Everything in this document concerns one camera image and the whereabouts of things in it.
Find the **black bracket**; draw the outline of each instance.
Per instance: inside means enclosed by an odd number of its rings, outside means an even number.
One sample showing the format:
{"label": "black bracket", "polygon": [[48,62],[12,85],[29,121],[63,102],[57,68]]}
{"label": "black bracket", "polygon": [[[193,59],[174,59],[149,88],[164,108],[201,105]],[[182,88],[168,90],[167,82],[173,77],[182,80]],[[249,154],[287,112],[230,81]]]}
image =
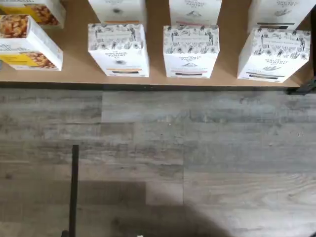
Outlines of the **black bracket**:
{"label": "black bracket", "polygon": [[71,191],[69,204],[69,227],[61,233],[61,237],[76,237],[76,215],[78,196],[79,145],[73,145],[71,173]]}
{"label": "black bracket", "polygon": [[312,80],[301,85],[297,89],[288,89],[288,95],[307,95],[316,89],[316,6],[311,11],[311,26],[312,26],[312,47],[313,47],[313,69],[314,77]]}

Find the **cardboard box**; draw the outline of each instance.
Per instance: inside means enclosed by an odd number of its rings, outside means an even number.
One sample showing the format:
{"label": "cardboard box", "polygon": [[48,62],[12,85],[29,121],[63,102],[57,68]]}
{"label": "cardboard box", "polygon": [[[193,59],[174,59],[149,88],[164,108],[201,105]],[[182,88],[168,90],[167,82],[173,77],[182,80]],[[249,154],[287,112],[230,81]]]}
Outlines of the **cardboard box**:
{"label": "cardboard box", "polygon": [[101,23],[143,24],[146,29],[145,0],[88,0]]}
{"label": "cardboard box", "polygon": [[218,26],[165,26],[167,77],[210,78],[220,51]]}
{"label": "cardboard box", "polygon": [[310,58],[311,32],[254,28],[239,56],[238,78],[286,81]]}
{"label": "cardboard box", "polygon": [[107,76],[149,77],[149,58],[141,24],[89,24],[88,51]]}
{"label": "cardboard box", "polygon": [[0,15],[31,15],[43,28],[64,28],[66,10],[59,0],[0,0]]}
{"label": "cardboard box", "polygon": [[222,0],[169,0],[171,25],[217,25]]}
{"label": "cardboard box", "polygon": [[60,71],[63,51],[30,15],[0,15],[0,60],[16,70]]}
{"label": "cardboard box", "polygon": [[254,27],[296,30],[316,0],[252,0],[248,32]]}

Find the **yellow label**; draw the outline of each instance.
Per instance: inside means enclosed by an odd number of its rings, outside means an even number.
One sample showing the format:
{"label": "yellow label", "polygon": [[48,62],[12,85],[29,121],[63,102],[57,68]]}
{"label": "yellow label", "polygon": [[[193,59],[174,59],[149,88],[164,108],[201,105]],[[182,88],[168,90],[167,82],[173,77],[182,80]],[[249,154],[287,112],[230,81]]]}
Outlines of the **yellow label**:
{"label": "yellow label", "polygon": [[24,54],[0,55],[0,60],[9,65],[38,67],[38,65]]}
{"label": "yellow label", "polygon": [[41,22],[40,18],[29,6],[15,7],[0,5],[0,9],[8,15],[30,15],[36,22]]}

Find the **gray vinyl plank flooring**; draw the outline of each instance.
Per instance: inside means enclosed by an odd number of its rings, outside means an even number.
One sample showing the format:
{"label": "gray vinyl plank flooring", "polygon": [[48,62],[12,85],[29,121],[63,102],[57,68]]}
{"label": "gray vinyl plank flooring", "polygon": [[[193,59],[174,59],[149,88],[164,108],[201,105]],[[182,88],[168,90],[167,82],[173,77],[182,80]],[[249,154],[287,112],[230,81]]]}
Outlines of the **gray vinyl plank flooring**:
{"label": "gray vinyl plank flooring", "polygon": [[316,95],[0,89],[0,236],[308,237]]}
{"label": "gray vinyl plank flooring", "polygon": [[314,95],[103,92],[102,122],[315,122]]}

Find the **wooden shelf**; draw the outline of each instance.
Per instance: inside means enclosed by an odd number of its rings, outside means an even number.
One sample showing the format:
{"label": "wooden shelf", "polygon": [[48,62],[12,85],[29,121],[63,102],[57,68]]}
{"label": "wooden shelf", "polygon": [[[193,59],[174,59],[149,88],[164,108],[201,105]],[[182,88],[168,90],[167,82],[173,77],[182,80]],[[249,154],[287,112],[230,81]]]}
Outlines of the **wooden shelf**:
{"label": "wooden shelf", "polygon": [[[211,79],[176,79],[165,76],[162,54],[162,27],[170,24],[168,0],[148,0],[147,45],[150,56],[149,78],[107,77],[87,52],[87,24],[98,19],[87,0],[66,2],[67,19],[64,30],[48,31],[64,51],[61,72],[16,71],[5,65],[0,81],[73,82],[102,84],[152,84],[196,86],[280,86],[298,87],[312,78],[308,63],[285,83],[269,83],[237,79],[239,53],[246,41],[247,13],[250,0],[223,0],[219,18],[221,51]],[[308,29],[308,24],[300,28]]]}

